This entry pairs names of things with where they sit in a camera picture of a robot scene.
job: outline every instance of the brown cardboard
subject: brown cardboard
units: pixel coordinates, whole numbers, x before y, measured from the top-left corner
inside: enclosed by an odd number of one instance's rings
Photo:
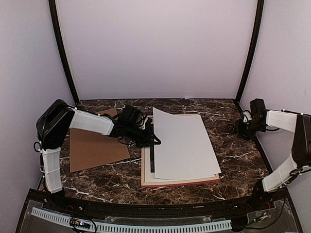
[[[117,110],[109,109],[99,113],[114,116]],[[70,172],[128,158],[130,155],[127,146],[119,143],[117,138],[78,129],[70,131]]]
[[[215,177],[210,178],[201,178],[193,180],[179,180],[179,181],[170,181],[163,180],[163,182],[146,182],[146,171],[145,171],[145,148],[141,149],[141,187],[143,188],[156,188],[156,187],[170,187],[170,186],[186,186],[191,184],[202,184],[209,182],[219,181],[219,175],[215,174]]]

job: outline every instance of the marble tabletop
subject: marble tabletop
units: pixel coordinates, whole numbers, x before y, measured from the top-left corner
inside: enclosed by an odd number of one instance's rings
[[[222,173],[220,181],[176,187],[142,188],[141,149],[128,146],[130,159],[83,171],[69,171],[67,135],[61,151],[61,176],[66,196],[119,204],[190,204],[249,196],[254,184],[268,174],[252,141],[230,131],[240,114],[232,100],[149,99],[86,100],[78,108],[98,112],[116,108],[120,113],[130,104],[152,115],[152,107],[172,114],[199,113],[212,142]]]

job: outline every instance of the wire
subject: wire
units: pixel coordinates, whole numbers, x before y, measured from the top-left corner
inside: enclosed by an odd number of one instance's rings
[[[279,214],[278,217],[277,217],[272,223],[270,223],[269,225],[267,225],[267,226],[265,226],[265,227],[247,227],[247,226],[251,225],[252,223],[255,223],[255,222],[251,222],[251,223],[248,223],[248,224],[245,225],[245,226],[240,226],[240,227],[238,227],[238,226],[232,226],[232,228],[244,228],[244,227],[245,227],[245,229],[263,230],[263,229],[266,229],[266,228],[268,228],[268,227],[271,227],[273,224],[275,224],[275,223],[280,219],[280,217],[281,217],[281,215],[282,215],[282,213],[283,213],[283,210],[284,210],[285,200],[286,200],[286,198],[284,198],[284,200],[283,200],[283,205],[282,205],[280,214]]]
[[[308,117],[311,117],[311,115],[309,115],[309,114],[305,114],[305,113],[297,113],[297,112],[292,112],[292,111],[289,111],[289,110],[284,110],[284,111],[282,111],[282,112],[284,112],[284,113],[294,113],[294,114],[303,114],[303,115],[306,115],[306,116],[308,116]]]
[[[230,208],[233,205],[237,205],[237,204],[241,204],[241,203],[246,203],[249,200],[249,198],[239,201],[239,202],[235,202],[235,203],[231,203],[230,205],[228,205],[228,208]]]
[[[311,171],[311,169],[305,170],[305,171],[304,171],[302,168],[296,168],[296,169],[294,169],[294,170],[292,170],[292,171],[290,172],[290,176],[297,176],[297,175],[299,175],[299,174],[307,173],[307,172],[309,172],[309,171]]]
[[[143,126],[146,118],[147,118],[147,115],[143,115],[142,119],[139,120],[138,122],[136,122],[136,125]]]
[[[247,113],[249,113],[250,115],[252,115],[252,113],[249,111],[249,110],[244,110],[243,112],[247,112]]]
[[[70,207],[74,211],[74,207],[72,205],[69,205],[68,207]]]
[[[116,122],[116,120],[111,115],[109,115],[107,113],[101,114],[101,117],[106,117],[106,118],[110,119],[113,123]]]
[[[269,212],[271,210],[271,205],[269,204],[269,202],[266,202],[266,203],[269,206],[269,210],[268,210],[268,212]]]
[[[124,139],[124,137],[118,138],[118,142],[123,144],[123,145],[127,145],[127,146],[131,146],[131,145],[135,144],[135,142],[131,142],[131,143],[121,142],[121,140],[123,140],[123,139]]]
[[[41,149],[42,149],[42,147],[41,147],[40,142],[35,142],[34,143],[34,150],[35,150],[35,152],[40,153]]]
[[[120,114],[118,113],[118,114],[114,115],[112,118],[117,119],[119,116],[120,116]]]
[[[58,207],[58,206],[51,200],[51,198],[50,198],[50,196],[49,196],[48,193],[47,193],[47,198],[48,198],[49,202],[50,202],[55,208],[57,208],[57,209],[59,209],[59,210],[61,210],[61,211],[63,211],[63,212],[68,212],[68,213],[71,213],[71,214],[79,215],[79,216],[85,218],[86,220],[91,221],[92,224],[93,224],[93,226],[94,226],[94,233],[97,232],[97,226],[96,226],[95,222],[94,222],[92,219],[88,219],[88,217],[86,217],[86,216],[83,215],[83,214],[80,214],[80,213],[77,213],[77,212],[74,212],[74,211],[70,211],[70,210],[66,210],[66,209],[63,209],[63,208]]]
[[[271,132],[274,132],[274,131],[278,131],[280,128],[276,128],[276,129],[272,129],[272,130],[270,130],[270,129],[266,129],[267,131],[271,131]]]

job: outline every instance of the white cable tie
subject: white cable tie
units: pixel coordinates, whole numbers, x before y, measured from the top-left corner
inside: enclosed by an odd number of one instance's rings
[[[283,181],[283,179],[282,179],[280,169],[278,170],[278,174],[280,175],[280,180],[282,181],[282,183],[283,183],[285,186],[288,186],[289,184],[286,184],[286,183]]]
[[[267,192],[270,192],[270,191],[273,191],[273,190],[276,190],[277,188],[272,188],[272,189],[267,189],[266,188],[266,190],[267,190]]]
[[[57,168],[57,169],[55,169],[55,170],[53,170],[53,171],[46,171],[46,172],[45,172],[45,174],[47,174],[47,175],[48,175],[48,174],[53,173],[53,172],[58,171],[58,170],[60,170],[60,167],[59,167],[59,168]]]

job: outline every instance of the white backdrop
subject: white backdrop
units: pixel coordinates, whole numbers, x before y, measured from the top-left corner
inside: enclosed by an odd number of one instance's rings
[[[241,106],[249,109],[255,98],[268,109],[311,114],[311,1],[265,1],[254,61]],[[273,169],[291,152],[294,134],[259,133]],[[311,174],[289,186],[304,232],[311,233]]]
[[[58,0],[80,99],[234,98],[257,0]]]
[[[73,100],[48,1],[0,0],[0,22],[0,232],[11,233],[42,175],[36,121],[56,99]]]

